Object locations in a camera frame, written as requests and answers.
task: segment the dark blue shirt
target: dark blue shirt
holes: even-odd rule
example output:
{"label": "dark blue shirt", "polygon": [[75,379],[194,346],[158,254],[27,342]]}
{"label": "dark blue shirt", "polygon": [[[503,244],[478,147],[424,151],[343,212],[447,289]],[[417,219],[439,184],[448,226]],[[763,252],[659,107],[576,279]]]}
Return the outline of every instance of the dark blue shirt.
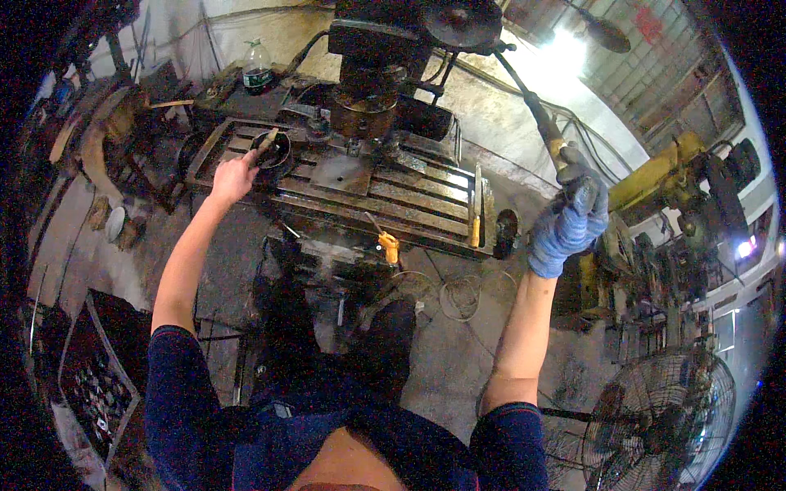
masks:
{"label": "dark blue shirt", "polygon": [[313,390],[222,409],[199,343],[182,328],[158,328],[148,359],[145,433],[170,491],[286,489],[341,427],[365,435],[407,489],[548,489],[532,404],[481,417],[467,447],[328,369]]}

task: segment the short sleeve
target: short sleeve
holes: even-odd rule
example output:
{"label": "short sleeve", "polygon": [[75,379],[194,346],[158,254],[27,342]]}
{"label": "short sleeve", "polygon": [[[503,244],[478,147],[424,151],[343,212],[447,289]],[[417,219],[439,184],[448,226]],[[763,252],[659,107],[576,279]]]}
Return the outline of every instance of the short sleeve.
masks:
{"label": "short sleeve", "polygon": [[168,489],[226,489],[232,452],[221,407],[196,339],[185,329],[156,329],[148,348],[145,437]]}
{"label": "short sleeve", "polygon": [[548,489],[542,415],[528,402],[502,405],[478,420],[469,444],[481,489]]}

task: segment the person's right hand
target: person's right hand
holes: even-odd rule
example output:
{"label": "person's right hand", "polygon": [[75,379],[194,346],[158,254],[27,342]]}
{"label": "person's right hand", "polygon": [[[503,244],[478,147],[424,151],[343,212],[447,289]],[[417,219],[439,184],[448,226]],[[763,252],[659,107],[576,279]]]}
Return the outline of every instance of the person's right hand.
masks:
{"label": "person's right hand", "polygon": [[538,216],[527,261],[541,278],[557,278],[568,256],[587,249],[608,226],[608,190],[580,152],[562,151],[568,166],[557,174],[563,193]]}
{"label": "person's right hand", "polygon": [[259,167],[254,167],[258,158],[259,150],[251,150],[242,157],[221,162],[213,176],[210,197],[227,208],[237,203],[251,191],[251,184],[259,173]]}

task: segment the yellow handle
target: yellow handle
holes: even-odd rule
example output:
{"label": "yellow handle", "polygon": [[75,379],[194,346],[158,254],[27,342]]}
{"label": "yellow handle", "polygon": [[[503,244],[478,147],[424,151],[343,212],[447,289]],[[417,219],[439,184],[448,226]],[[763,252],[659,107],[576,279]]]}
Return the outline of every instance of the yellow handle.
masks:
{"label": "yellow handle", "polygon": [[480,217],[475,217],[475,220],[472,221],[472,240],[470,245],[480,247]]}
{"label": "yellow handle", "polygon": [[399,262],[399,239],[387,232],[382,232],[379,237],[380,246],[385,248],[385,259],[389,264]]}

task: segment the blue work glove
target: blue work glove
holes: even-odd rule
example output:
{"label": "blue work glove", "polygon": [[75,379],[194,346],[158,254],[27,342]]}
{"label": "blue work glove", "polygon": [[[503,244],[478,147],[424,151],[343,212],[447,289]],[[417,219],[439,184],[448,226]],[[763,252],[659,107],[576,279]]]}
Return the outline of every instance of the blue work glove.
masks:
{"label": "blue work glove", "polygon": [[581,152],[563,147],[568,166],[557,173],[562,193],[538,216],[527,260],[541,278],[557,278],[568,256],[586,250],[608,226],[608,190]]}

